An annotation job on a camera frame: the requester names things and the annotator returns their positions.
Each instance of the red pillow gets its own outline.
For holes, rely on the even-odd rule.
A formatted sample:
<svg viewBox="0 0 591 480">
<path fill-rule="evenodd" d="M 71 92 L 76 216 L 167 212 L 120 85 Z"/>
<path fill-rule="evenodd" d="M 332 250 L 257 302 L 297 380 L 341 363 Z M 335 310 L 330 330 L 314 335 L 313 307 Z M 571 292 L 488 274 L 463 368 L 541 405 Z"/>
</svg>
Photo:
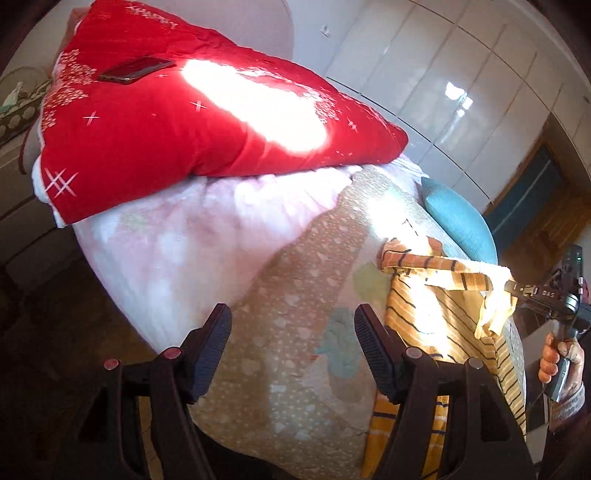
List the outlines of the red pillow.
<svg viewBox="0 0 591 480">
<path fill-rule="evenodd" d="M 97 80 L 148 55 L 177 66 L 131 85 Z M 381 164 L 408 141 L 311 71 L 139 2 L 97 0 L 54 77 L 35 174 L 64 223 L 189 175 Z"/>
</svg>

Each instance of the person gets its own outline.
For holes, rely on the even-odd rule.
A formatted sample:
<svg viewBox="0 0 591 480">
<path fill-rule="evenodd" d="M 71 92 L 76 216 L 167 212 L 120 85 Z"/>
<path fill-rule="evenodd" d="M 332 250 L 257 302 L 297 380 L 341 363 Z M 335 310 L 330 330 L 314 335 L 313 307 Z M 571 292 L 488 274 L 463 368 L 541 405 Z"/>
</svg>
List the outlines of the person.
<svg viewBox="0 0 591 480">
<path fill-rule="evenodd" d="M 591 346 L 587 335 L 582 343 Z M 550 402 L 550 423 L 538 480 L 579 480 L 591 478 L 591 415 L 585 400 L 584 349 L 576 339 L 554 345 L 549 334 L 540 359 L 538 377 L 543 384 L 558 373 L 560 355 L 570 360 L 570 369 L 558 402 Z"/>
</svg>

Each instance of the light switch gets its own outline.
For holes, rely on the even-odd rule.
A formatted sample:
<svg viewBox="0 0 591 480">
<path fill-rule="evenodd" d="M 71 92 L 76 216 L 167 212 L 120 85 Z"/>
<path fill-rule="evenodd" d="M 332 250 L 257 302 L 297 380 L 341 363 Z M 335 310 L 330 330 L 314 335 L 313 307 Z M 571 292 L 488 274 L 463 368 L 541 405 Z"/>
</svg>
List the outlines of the light switch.
<svg viewBox="0 0 591 480">
<path fill-rule="evenodd" d="M 328 25 L 322 25 L 320 27 L 320 32 L 326 37 L 329 38 L 330 37 L 330 29 Z"/>
</svg>

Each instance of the blue pillow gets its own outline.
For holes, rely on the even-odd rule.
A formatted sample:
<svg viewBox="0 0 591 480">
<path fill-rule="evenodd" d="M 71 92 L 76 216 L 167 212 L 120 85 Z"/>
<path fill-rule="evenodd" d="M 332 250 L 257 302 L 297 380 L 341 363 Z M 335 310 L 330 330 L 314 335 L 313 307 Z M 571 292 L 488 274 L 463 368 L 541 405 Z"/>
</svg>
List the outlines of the blue pillow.
<svg viewBox="0 0 591 480">
<path fill-rule="evenodd" d="M 466 255 L 497 265 L 495 241 L 478 210 L 438 181 L 423 177 L 421 184 L 425 209 Z"/>
</svg>

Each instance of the towel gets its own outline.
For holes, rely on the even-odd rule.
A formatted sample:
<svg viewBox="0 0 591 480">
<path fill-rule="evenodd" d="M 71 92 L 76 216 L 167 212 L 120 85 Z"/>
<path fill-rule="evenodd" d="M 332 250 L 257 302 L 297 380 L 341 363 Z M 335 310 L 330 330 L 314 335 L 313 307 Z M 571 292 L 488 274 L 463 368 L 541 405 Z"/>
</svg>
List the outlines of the towel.
<svg viewBox="0 0 591 480">
<path fill-rule="evenodd" d="M 393 274 L 385 324 L 407 345 L 421 348 L 438 361 L 462 364 L 471 356 L 480 358 L 496 376 L 525 434 L 525 398 L 502 334 L 517 303 L 504 291 L 511 273 L 498 265 L 446 258 L 442 252 L 441 242 L 429 237 L 414 239 L 412 249 L 397 239 L 384 245 L 381 268 Z M 384 395 L 376 396 L 363 477 L 370 477 L 378 466 L 398 408 Z M 448 409 L 449 398 L 438 397 L 424 480 L 437 477 Z"/>
</svg>

